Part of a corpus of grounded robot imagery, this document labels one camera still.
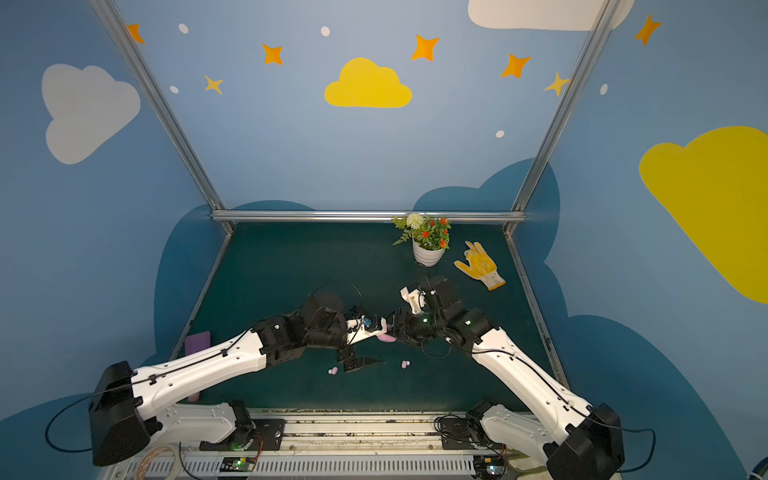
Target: work glove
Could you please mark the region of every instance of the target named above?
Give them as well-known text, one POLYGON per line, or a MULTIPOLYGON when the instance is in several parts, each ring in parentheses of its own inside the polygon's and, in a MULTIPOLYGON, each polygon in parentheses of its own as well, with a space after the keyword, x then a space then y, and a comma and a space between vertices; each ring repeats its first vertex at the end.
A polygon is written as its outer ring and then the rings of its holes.
POLYGON ((469 250, 464 252, 464 258, 467 259, 469 265, 456 260, 453 264, 456 268, 466 273, 475 280, 482 281, 488 290, 499 288, 504 285, 506 281, 498 275, 496 271, 496 264, 491 260, 491 257, 483 249, 480 242, 465 242, 469 250))

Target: metal pole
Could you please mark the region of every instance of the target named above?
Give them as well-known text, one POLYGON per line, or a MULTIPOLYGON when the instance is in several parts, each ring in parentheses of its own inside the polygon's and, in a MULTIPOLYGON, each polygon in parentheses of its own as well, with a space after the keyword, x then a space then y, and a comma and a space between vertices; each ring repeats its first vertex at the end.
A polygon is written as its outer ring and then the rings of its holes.
MULTIPOLYGON (((571 112, 576 105, 579 95, 581 94, 581 91, 584 90, 584 85, 587 83, 589 74, 592 72, 594 64, 598 61, 598 57, 603 50, 605 41, 611 33, 611 21, 613 20, 614 13, 620 2, 622 2, 622 0, 605 0, 605 3, 600 9, 598 17, 595 19, 594 25, 592 25, 592 30, 589 32, 589 36, 587 36, 587 41, 581 49, 574 70, 571 73, 571 81, 566 85, 565 93, 558 102, 558 106, 554 111, 544 140, 541 141, 541 146, 538 148, 538 152, 534 157, 531 168, 528 169, 528 174, 523 180, 518 196, 512 204, 513 211, 525 211, 525 207, 531 199, 531 195, 536 188, 539 178, 541 178, 541 174, 544 173, 544 168, 547 166, 547 162, 549 162, 549 157, 552 155, 552 152, 560 139, 560 135, 571 116, 571 112)), ((511 234, 514 228, 515 223, 507 223, 504 225, 504 231, 507 234, 511 234)))
MULTIPOLYGON (((141 90, 147 96, 157 117, 160 118, 165 131, 168 133, 171 141, 174 142, 181 159, 189 168, 192 177, 203 192, 208 204, 214 210, 223 210, 226 207, 221 201, 221 197, 216 192, 214 184, 210 181, 208 173, 200 162, 200 158, 197 157, 178 119, 176 119, 176 116, 170 109, 170 105, 165 96, 163 96, 157 79, 152 75, 152 71, 141 55, 138 46, 136 46, 136 42, 129 35, 118 7, 112 0, 91 0, 91 5, 93 5, 96 14, 101 19, 101 23, 104 24, 110 37, 112 37, 112 41, 118 47, 118 51, 125 59, 125 63, 128 65, 131 73, 136 77, 141 90)), ((222 227, 227 233, 232 233, 234 225, 229 222, 222 222, 222 227)))
MULTIPOLYGON (((214 210, 216 221, 229 222, 361 222, 386 223, 409 211, 328 211, 328 210, 214 210)), ((424 212, 430 217, 445 217, 459 223, 517 223, 525 220, 522 212, 424 212)))

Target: green tabletop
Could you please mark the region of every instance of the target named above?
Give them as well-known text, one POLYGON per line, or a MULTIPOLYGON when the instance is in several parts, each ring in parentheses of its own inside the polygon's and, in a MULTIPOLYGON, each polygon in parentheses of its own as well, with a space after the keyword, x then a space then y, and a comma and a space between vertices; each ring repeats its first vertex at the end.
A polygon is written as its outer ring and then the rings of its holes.
MULTIPOLYGON (((213 344, 223 342, 259 319, 297 309, 315 288, 334 279, 354 283, 364 307, 387 316, 406 305, 400 289, 422 280, 426 270, 416 265, 410 244, 391 245, 398 237, 393 225, 380 223, 241 223, 190 334, 210 330, 213 344)), ((432 276, 448 277, 468 308, 483 309, 535 362, 551 371, 500 227, 455 225, 451 249, 428 270, 432 276), (453 265, 454 260, 464 260, 465 240, 483 245, 505 285, 489 292, 453 265)), ((354 300, 348 283, 331 283, 325 290, 354 300)), ((426 351, 442 355, 446 347, 434 342, 426 351)), ((384 363, 344 373, 334 350, 307 349, 300 359, 206 389, 200 402, 240 399, 252 408, 445 411, 470 409, 489 398, 515 411, 528 410, 501 380, 464 353, 435 359, 401 342, 378 339, 356 348, 358 356, 384 363), (401 368, 403 360, 411 362, 406 369, 401 368), (331 376, 328 369, 334 366, 339 373, 331 376)))

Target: blue wall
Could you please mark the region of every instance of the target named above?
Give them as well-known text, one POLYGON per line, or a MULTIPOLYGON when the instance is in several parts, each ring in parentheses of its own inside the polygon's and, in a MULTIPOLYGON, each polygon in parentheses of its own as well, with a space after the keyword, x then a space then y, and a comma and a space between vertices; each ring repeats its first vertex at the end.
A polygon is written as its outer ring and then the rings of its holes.
POLYGON ((534 156, 558 102, 545 89, 558 72, 568 78, 586 39, 584 31, 485 28, 470 19, 467 0, 118 5, 139 25, 139 48, 229 208, 280 200, 407 210, 440 187, 479 188, 534 156), (417 35, 440 38, 432 61, 412 60, 417 35), (262 44, 282 47, 282 65, 264 63, 262 44), (531 58, 520 78, 501 76, 510 54, 531 58), (329 104, 326 86, 358 57, 392 68, 410 103, 329 104), (206 76, 222 81, 221 94, 206 89, 206 76))
MULTIPOLYGON (((743 478, 768 454, 768 305, 720 275, 638 170, 657 144, 733 125, 768 132, 765 18, 764 2, 637 0, 515 232, 574 390, 659 433, 653 463, 628 478, 743 478), (643 45, 648 15, 662 25, 643 45)), ((738 201, 713 194, 700 208, 738 201)), ((630 441, 627 466, 648 447, 630 441)))
MULTIPOLYGON (((65 397, 92 391, 105 366, 170 355, 223 231, 141 93, 135 118, 78 163, 49 149, 53 107, 41 83, 51 65, 77 75, 95 65, 137 89, 87 0, 11 0, 0 14, 0 464, 9 478, 45 475, 33 462, 87 478, 89 454, 45 448, 45 423, 65 397)), ((96 91, 86 80, 75 86, 96 91)), ((103 98, 81 101, 70 120, 103 107, 103 98)), ((66 141, 93 140, 87 129, 67 132, 66 141)), ((87 447, 87 431, 74 412, 55 440, 87 447)))

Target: purple object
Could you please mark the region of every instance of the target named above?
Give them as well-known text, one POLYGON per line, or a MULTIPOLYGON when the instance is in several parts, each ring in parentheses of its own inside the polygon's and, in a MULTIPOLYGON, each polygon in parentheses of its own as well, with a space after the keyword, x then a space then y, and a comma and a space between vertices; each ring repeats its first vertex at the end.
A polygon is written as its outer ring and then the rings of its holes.
MULTIPOLYGON (((192 355, 210 348, 210 332, 200 332, 189 335, 184 339, 184 355, 192 355)), ((200 399, 200 392, 193 393, 187 397, 190 402, 196 402, 200 399)))

